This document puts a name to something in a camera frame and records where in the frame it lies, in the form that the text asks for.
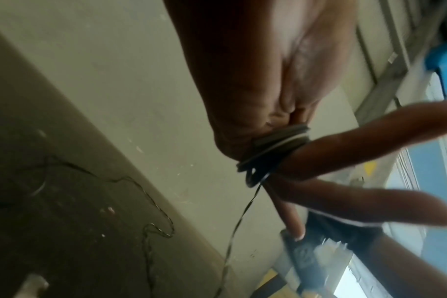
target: thin cable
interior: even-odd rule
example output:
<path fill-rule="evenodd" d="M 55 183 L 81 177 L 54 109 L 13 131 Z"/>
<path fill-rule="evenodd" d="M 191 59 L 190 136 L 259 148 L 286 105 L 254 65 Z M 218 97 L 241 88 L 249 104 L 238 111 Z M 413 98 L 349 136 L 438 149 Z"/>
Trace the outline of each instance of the thin cable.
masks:
<path fill-rule="evenodd" d="M 23 168 L 23 169 L 17 171 L 17 173 L 21 173 L 21 172 L 26 172 L 26 171 L 36 170 L 36 169 L 43 169 L 44 170 L 43 182 L 34 191 L 32 191 L 29 194 L 25 195 L 24 199 L 25 198 L 35 197 L 36 195 L 41 193 L 43 189 L 45 189 L 45 186 L 47 184 L 48 172 L 49 172 L 48 170 L 51 167 L 66 167 L 66 168 L 69 168 L 71 170 L 84 173 L 86 175 L 92 176 L 92 177 L 94 177 L 96 179 L 99 179 L 101 181 L 108 182 L 108 183 L 116 184 L 116 183 L 119 183 L 119 182 L 122 182 L 122 181 L 132 183 L 141 192 L 143 192 L 145 197 L 150 200 L 150 202 L 153 204 L 153 206 L 155 206 L 155 208 L 158 209 L 158 211 L 160 211 L 160 213 L 164 217 L 166 217 L 166 219 L 168 220 L 168 223 L 169 223 L 170 230 L 171 230 L 169 233 L 163 231 L 160 227 L 158 227 L 156 224 L 154 224 L 152 222 L 151 223 L 147 223 L 142 228 L 141 248 L 142 248 L 143 256 L 145 258 L 147 282 L 148 282 L 148 286 L 150 288 L 151 297 L 153 298 L 154 297 L 154 289 L 156 287 L 156 278 L 155 278 L 155 274 L 154 274 L 155 263 L 153 262 L 153 248 L 152 248 L 151 243 L 150 243 L 150 233 L 158 234 L 158 235 L 160 235 L 160 236 L 162 236 L 162 237 L 164 237 L 166 239 L 172 238 L 174 236 L 174 234 L 175 234 L 174 222 L 172 221 L 172 219 L 168 216 L 168 214 L 163 209 L 160 208 L 160 206 L 158 206 L 158 204 L 151 197 L 151 195 L 148 194 L 145 191 L 143 186 L 141 186 L 141 184 L 139 184 L 132 177 L 130 177 L 130 176 L 123 176 L 123 177 L 118 178 L 118 179 L 110 179 L 110 178 L 100 177 L 100 176 L 94 174 L 93 172 L 83 168 L 83 167 L 80 167 L 80 166 L 78 166 L 78 165 L 76 165 L 74 163 L 70 163 L 70 162 L 67 162 L 65 160 L 62 160 L 61 158 L 59 158 L 57 156 L 54 156 L 54 155 L 46 156 L 44 158 L 42 164 L 33 165 L 33 166 L 26 167 L 26 168 Z M 230 242 L 229 242 L 228 247 L 227 247 L 227 253 L 225 255 L 225 262 L 224 262 L 223 270 L 222 270 L 221 283 L 220 283 L 220 286 L 219 286 L 219 288 L 217 289 L 217 291 L 216 291 L 216 293 L 214 295 L 214 298 L 218 298 L 222 294 L 222 292 L 224 291 L 225 283 L 227 281 L 227 277 L 228 277 L 228 274 L 229 274 L 230 256 L 231 256 L 231 252 L 232 252 L 232 248 L 233 248 L 233 241 L 234 241 L 234 238 L 235 238 L 235 234 L 236 234 L 238 228 L 240 227 L 240 224 L 242 223 L 243 217 L 247 213 L 247 211 L 250 208 L 250 206 L 253 204 L 253 201 L 255 200 L 256 196 L 258 195 L 260 189 L 261 189 L 261 184 L 256 189 L 256 192 L 254 193 L 253 198 L 251 199 L 251 201 L 246 206 L 245 210 L 243 211 L 242 216 L 238 220 L 235 228 L 233 229 L 232 235 L 230 237 Z M 16 205 L 18 203 L 19 202 L 14 202 L 14 203 L 11 203 L 11 202 L 0 202 L 0 208 L 12 207 L 12 206 L 14 206 L 14 205 Z"/>
<path fill-rule="evenodd" d="M 254 193 L 253 199 L 251 199 L 251 201 L 245 207 L 245 210 L 243 210 L 243 214 L 242 214 L 242 216 L 240 216 L 240 219 L 238 220 L 237 224 L 235 225 L 235 228 L 233 229 L 233 232 L 232 232 L 232 236 L 230 236 L 230 241 L 229 241 L 228 247 L 227 247 L 227 254 L 225 255 L 225 261 L 223 263 L 222 279 L 221 279 L 219 288 L 215 292 L 214 298 L 218 298 L 222 294 L 222 292 L 224 291 L 225 283 L 227 282 L 227 277 L 228 277 L 228 269 L 230 268 L 230 255 L 232 254 L 233 240 L 235 239 L 235 234 L 236 234 L 238 228 L 240 227 L 240 224 L 243 221 L 243 217 L 245 216 L 245 214 L 247 213 L 248 209 L 253 204 L 254 199 L 258 195 L 259 190 L 261 189 L 261 186 L 262 186 L 262 184 L 260 183 L 258 185 L 258 188 L 256 188 L 256 191 Z"/>

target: human hand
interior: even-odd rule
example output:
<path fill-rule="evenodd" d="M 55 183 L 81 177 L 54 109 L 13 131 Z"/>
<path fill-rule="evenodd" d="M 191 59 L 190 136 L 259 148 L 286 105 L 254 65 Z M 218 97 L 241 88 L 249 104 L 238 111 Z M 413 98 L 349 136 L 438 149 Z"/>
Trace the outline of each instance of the human hand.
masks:
<path fill-rule="evenodd" d="M 165 4 L 216 145 L 237 161 L 251 150 L 254 138 L 310 122 L 320 100 L 338 84 L 354 42 L 356 0 Z M 403 108 L 305 145 L 264 187 L 296 238 L 304 228 L 292 203 L 362 222 L 447 225 L 447 206 L 430 195 L 360 190 L 314 179 L 446 133 L 447 102 Z"/>

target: wire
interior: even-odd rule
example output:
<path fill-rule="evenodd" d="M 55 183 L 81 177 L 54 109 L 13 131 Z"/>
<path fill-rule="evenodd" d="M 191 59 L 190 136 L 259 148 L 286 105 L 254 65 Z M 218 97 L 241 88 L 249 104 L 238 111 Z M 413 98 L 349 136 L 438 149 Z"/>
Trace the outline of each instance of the wire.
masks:
<path fill-rule="evenodd" d="M 155 206 L 156 209 L 158 209 L 160 211 L 160 213 L 166 217 L 166 219 L 168 220 L 169 223 L 169 228 L 170 228 L 170 232 L 167 233 L 164 230 L 162 230 L 160 227 L 158 227 L 156 224 L 154 223 L 147 223 L 145 226 L 143 226 L 142 228 L 142 240 L 141 240 L 141 248 L 142 248 L 142 252 L 143 252 L 143 256 L 145 258 L 145 265 L 146 265 L 146 275 L 147 275 L 147 282 L 148 282 L 148 286 L 150 288 L 150 292 L 151 292 L 151 296 L 154 297 L 154 289 L 156 287 L 156 278 L 155 278 L 155 274 L 154 274 L 154 261 L 153 261 L 153 247 L 150 243 L 150 233 L 155 233 L 160 235 L 161 237 L 164 237 L 166 239 L 170 239 L 174 236 L 175 234 L 175 227 L 174 227 L 174 222 L 172 221 L 172 219 L 168 216 L 168 214 L 163 211 L 163 209 L 160 208 L 160 206 L 158 206 L 158 204 L 155 202 L 155 200 L 150 196 L 150 194 L 148 194 L 145 189 L 143 188 L 143 186 L 141 184 L 139 184 L 135 179 L 133 179 L 130 176 L 123 176 L 121 178 L 118 179 L 110 179 L 110 178 L 104 178 L 101 177 L 99 175 L 94 174 L 93 172 L 80 167 L 74 163 L 65 161 L 55 155 L 50 155 L 50 156 L 46 156 L 43 160 L 42 164 L 37 164 L 37 165 L 33 165 L 30 167 L 26 167 L 26 168 L 22 168 L 20 170 L 17 171 L 17 173 L 22 173 L 22 172 L 26 172 L 26 171 L 31 171 L 31 170 L 37 170 L 37 169 L 43 169 L 44 170 L 44 176 L 43 176 L 43 181 L 40 184 L 40 186 L 38 188 L 36 188 L 34 191 L 26 194 L 23 199 L 26 198 L 32 198 L 37 196 L 38 194 L 40 194 L 42 192 L 43 189 L 45 189 L 45 186 L 47 184 L 47 178 L 48 178 L 48 173 L 49 173 L 49 169 L 52 167 L 66 167 L 69 168 L 71 170 L 77 171 L 77 172 L 81 172 L 83 174 L 92 176 L 96 179 L 99 179 L 101 181 L 107 182 L 107 183 L 120 183 L 120 182 L 129 182 L 132 183 L 133 185 L 135 185 L 141 192 L 143 192 L 143 194 L 145 195 L 146 198 L 148 198 L 150 200 L 150 202 L 153 204 L 153 206 Z M 245 210 L 243 211 L 242 216 L 240 217 L 240 219 L 238 220 L 237 224 L 235 225 L 235 228 L 233 229 L 232 235 L 230 237 L 230 242 L 228 244 L 227 247 L 227 253 L 225 255 L 225 261 L 224 261 L 224 266 L 223 266 L 223 270 L 222 270 L 222 279 L 219 285 L 219 288 L 217 289 L 214 298 L 218 298 L 224 288 L 225 288 L 225 283 L 229 274 L 229 267 L 230 267 L 230 256 L 231 256 L 231 252 L 232 252 L 232 248 L 233 248 L 233 242 L 234 242 L 234 238 L 235 238 L 235 234 L 238 230 L 238 228 L 240 227 L 240 224 L 242 223 L 243 217 L 245 216 L 245 214 L 247 213 L 248 209 L 250 208 L 250 206 L 253 204 L 253 201 L 255 200 L 256 196 L 259 193 L 259 190 L 261 189 L 261 184 L 258 186 L 258 188 L 256 189 L 256 192 L 253 196 L 253 199 L 251 199 L 251 201 L 248 203 L 248 205 L 246 206 Z M 17 204 L 19 204 L 20 202 L 0 202 L 0 208 L 7 208 L 7 207 L 13 207 Z"/>

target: white speck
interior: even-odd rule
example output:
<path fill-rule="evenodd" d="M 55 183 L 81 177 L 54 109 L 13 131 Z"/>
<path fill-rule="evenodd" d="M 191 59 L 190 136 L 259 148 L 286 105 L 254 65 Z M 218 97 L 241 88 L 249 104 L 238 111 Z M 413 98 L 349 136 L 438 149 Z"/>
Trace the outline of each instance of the white speck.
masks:
<path fill-rule="evenodd" d="M 47 134 L 46 134 L 43 130 L 41 130 L 41 129 L 37 129 L 37 133 L 38 133 L 39 136 L 41 136 L 41 137 L 47 137 Z"/>

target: finger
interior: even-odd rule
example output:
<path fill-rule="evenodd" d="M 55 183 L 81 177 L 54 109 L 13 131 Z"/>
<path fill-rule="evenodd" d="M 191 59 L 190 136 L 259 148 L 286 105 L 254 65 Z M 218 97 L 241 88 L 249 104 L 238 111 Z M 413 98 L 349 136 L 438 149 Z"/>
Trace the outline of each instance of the finger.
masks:
<path fill-rule="evenodd" d="M 302 223 L 299 214 L 297 213 L 296 206 L 289 202 L 281 200 L 277 194 L 270 189 L 267 185 L 264 186 L 265 190 L 269 194 L 269 197 L 273 201 L 274 207 L 284 222 L 289 233 L 296 240 L 301 240 L 306 234 L 306 227 Z"/>
<path fill-rule="evenodd" d="M 318 179 L 296 182 L 276 175 L 268 183 L 282 200 L 339 218 L 447 226 L 447 204 L 420 191 L 362 189 Z"/>
<path fill-rule="evenodd" d="M 279 166 L 278 173 L 306 180 L 444 134 L 447 134 L 447 100 L 411 105 L 360 128 L 308 143 L 289 156 Z"/>

